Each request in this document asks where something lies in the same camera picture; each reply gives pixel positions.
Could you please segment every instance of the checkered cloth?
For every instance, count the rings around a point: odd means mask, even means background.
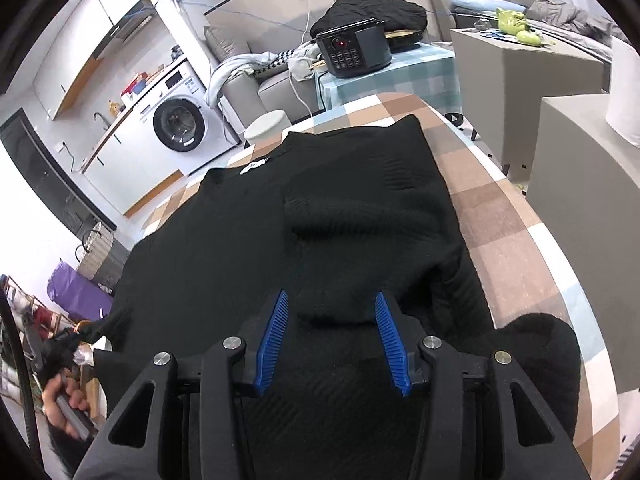
[[[462,111],[455,54],[439,46],[419,43],[417,48],[393,54],[391,64],[371,74],[340,79],[325,72],[316,75],[316,94],[322,109],[332,110],[380,92],[417,95],[441,114]]]
[[[284,52],[279,53],[278,57],[276,57],[276,59],[271,61],[267,66],[264,66],[262,68],[257,68],[254,71],[254,75],[260,75],[260,74],[262,74],[264,72],[267,72],[268,70],[272,70],[272,69],[277,68],[279,66],[286,65],[287,61],[289,60],[290,57],[293,56],[293,53],[295,51],[296,51],[296,49],[292,48],[291,50],[285,50]]]
[[[347,103],[288,128],[282,138],[288,131],[321,134],[346,126],[389,126],[408,114],[418,117],[447,183],[495,325],[503,327],[530,312],[547,312],[574,328],[582,353],[574,445],[591,478],[602,480],[620,455],[618,396],[609,354],[571,265],[498,167],[436,110],[408,94],[378,94]],[[228,166],[245,166],[281,142],[272,139],[250,146]],[[196,193],[202,178],[160,205],[146,221],[145,235]]]

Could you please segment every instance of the wicker basket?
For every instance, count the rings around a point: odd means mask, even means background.
[[[84,253],[82,257],[78,255],[80,249]],[[129,250],[113,237],[102,222],[98,222],[82,237],[82,245],[76,249],[78,274],[97,285],[115,290],[128,257]]]

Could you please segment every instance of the black knit garment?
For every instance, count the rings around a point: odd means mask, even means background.
[[[408,478],[426,401],[392,384],[374,318],[382,289],[461,351],[512,352],[574,431],[573,331],[544,315],[494,330],[415,116],[292,133],[245,174],[209,171],[134,248],[95,335],[133,360],[201,354],[281,288],[289,324],[273,383],[264,398],[242,400],[258,480]],[[113,409],[132,378],[100,363],[96,371]]]

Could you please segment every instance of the clothing tag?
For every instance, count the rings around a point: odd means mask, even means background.
[[[268,156],[266,156],[265,158],[261,158],[260,160],[254,160],[253,162],[249,162],[244,168],[242,168],[242,171],[240,172],[240,174],[244,175],[247,171],[252,170],[253,168],[258,168],[259,166],[267,162],[267,160],[269,160]]]

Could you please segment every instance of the metal screw cap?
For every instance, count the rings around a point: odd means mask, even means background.
[[[442,346],[442,339],[435,335],[428,335],[422,340],[422,344],[427,348],[436,349]]]
[[[504,350],[498,350],[494,354],[494,358],[501,365],[508,365],[511,362],[511,355],[508,352],[505,352]]]
[[[154,355],[154,364],[158,366],[165,365],[171,359],[171,354],[169,352],[158,352]]]
[[[225,347],[227,350],[235,350],[241,344],[242,344],[242,339],[240,339],[238,336],[235,336],[235,335],[233,335],[231,337],[227,337],[222,342],[222,346]]]

